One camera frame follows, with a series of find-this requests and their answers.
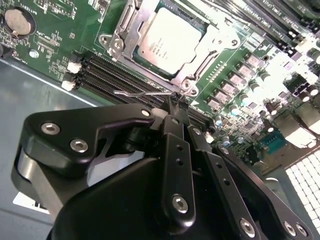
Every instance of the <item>motherboard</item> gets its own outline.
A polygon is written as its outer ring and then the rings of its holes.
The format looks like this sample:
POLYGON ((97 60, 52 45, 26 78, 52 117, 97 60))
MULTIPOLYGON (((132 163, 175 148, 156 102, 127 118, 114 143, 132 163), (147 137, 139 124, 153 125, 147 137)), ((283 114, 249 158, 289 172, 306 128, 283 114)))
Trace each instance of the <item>motherboard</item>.
POLYGON ((0 0, 0 57, 106 105, 180 93, 209 144, 252 164, 320 136, 315 1, 0 0))

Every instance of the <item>black capacitor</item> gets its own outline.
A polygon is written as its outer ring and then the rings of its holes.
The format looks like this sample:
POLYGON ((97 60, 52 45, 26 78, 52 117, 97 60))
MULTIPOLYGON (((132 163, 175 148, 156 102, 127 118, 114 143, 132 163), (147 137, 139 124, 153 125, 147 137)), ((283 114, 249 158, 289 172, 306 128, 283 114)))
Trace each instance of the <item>black capacitor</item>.
POLYGON ((265 108, 268 110, 268 112, 274 116, 277 114, 277 110, 276 108, 274 107, 274 105, 271 103, 271 102, 268 102, 266 105, 265 105, 265 108))
POLYGON ((316 48, 311 48, 307 55, 312 58, 317 64, 320 64, 320 51, 316 48))
POLYGON ((263 121, 264 129, 267 130, 268 133, 272 133, 275 128, 272 126, 271 122, 268 119, 263 121))
POLYGON ((309 95, 305 92, 305 91, 303 91, 303 92, 301 92, 300 93, 300 95, 299 95, 299 98, 302 100, 302 102, 308 102, 309 100, 310 100, 310 97, 309 97, 309 95))
POLYGON ((311 96, 315 96, 319 93, 319 90, 316 88, 315 85, 310 85, 306 91, 311 95, 311 96))

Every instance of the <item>white label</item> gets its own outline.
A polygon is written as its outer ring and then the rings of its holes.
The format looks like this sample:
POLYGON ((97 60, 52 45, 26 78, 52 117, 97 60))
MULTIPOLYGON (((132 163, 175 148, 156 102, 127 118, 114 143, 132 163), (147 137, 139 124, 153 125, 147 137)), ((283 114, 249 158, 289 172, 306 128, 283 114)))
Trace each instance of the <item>white label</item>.
POLYGON ((13 204, 19 205, 27 209, 32 209, 44 214, 50 214, 45 207, 41 206, 38 202, 31 199, 30 197, 24 195, 22 192, 18 192, 17 196, 13 200, 13 204))

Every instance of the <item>black metal arm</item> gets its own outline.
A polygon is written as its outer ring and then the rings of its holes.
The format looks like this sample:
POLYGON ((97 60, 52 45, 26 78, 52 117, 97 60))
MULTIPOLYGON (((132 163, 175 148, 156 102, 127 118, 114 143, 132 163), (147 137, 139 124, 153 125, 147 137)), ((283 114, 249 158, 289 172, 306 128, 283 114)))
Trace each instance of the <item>black metal arm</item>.
POLYGON ((177 94, 162 109, 128 104, 29 116, 11 178, 49 210, 52 240, 314 239, 240 159, 209 146, 177 94), (138 150, 143 159, 88 187, 90 166, 138 150))

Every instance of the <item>screw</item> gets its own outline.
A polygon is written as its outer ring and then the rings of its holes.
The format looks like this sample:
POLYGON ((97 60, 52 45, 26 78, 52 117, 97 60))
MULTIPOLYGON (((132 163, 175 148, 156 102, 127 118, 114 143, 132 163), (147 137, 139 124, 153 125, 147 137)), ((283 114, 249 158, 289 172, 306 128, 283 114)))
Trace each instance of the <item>screw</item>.
POLYGON ((240 225, 241 228, 243 229, 243 231, 250 237, 250 238, 254 238, 256 236, 256 231, 254 229, 254 227, 251 225, 250 222, 248 222, 246 219, 241 218, 240 220, 240 225))
POLYGON ((84 153, 88 150, 88 144, 82 139, 73 139, 70 142, 70 147, 78 153, 84 153))
POLYGON ((299 230, 299 232, 303 235, 303 236, 305 236, 305 237, 307 237, 308 236, 308 233, 307 233, 307 231, 304 229, 304 227, 303 226, 301 226, 300 224, 296 224, 296 228, 299 230))
POLYGON ((149 117, 149 116, 150 116, 150 113, 149 113, 148 111, 146 111, 146 110, 142 110, 141 113, 142 113, 143 115, 145 115, 146 117, 149 117))
POLYGON ((229 154, 228 149, 226 149, 225 147, 221 147, 221 151, 222 151, 225 155, 228 155, 228 154, 229 154))
POLYGON ((198 128, 194 128, 193 131, 197 134, 197 135, 201 135, 201 131, 198 128))
POLYGON ((39 53, 37 50, 31 49, 29 51, 29 56, 32 57, 33 59, 37 59, 39 57, 39 53))
POLYGON ((284 224, 287 232, 288 232, 289 234, 291 234, 291 236, 295 237, 295 236, 297 235, 297 233, 296 233, 296 231, 294 230, 294 228, 293 228, 287 221, 285 221, 283 224, 284 224))
POLYGON ((179 121, 175 118, 172 118, 172 122, 174 122, 175 124, 179 124, 179 121))
POLYGON ((103 44, 107 44, 108 43, 108 39, 106 37, 102 37, 102 42, 103 42, 103 44))
POLYGON ((188 203, 182 196, 174 196, 172 205, 179 213, 185 214, 188 212, 188 203))
POLYGON ((41 125, 41 130, 48 135, 57 135, 60 133, 60 127, 52 122, 46 122, 41 125))
POLYGON ((245 139, 243 137, 238 137, 238 139, 237 139, 238 144, 243 144, 244 141, 245 141, 245 139))

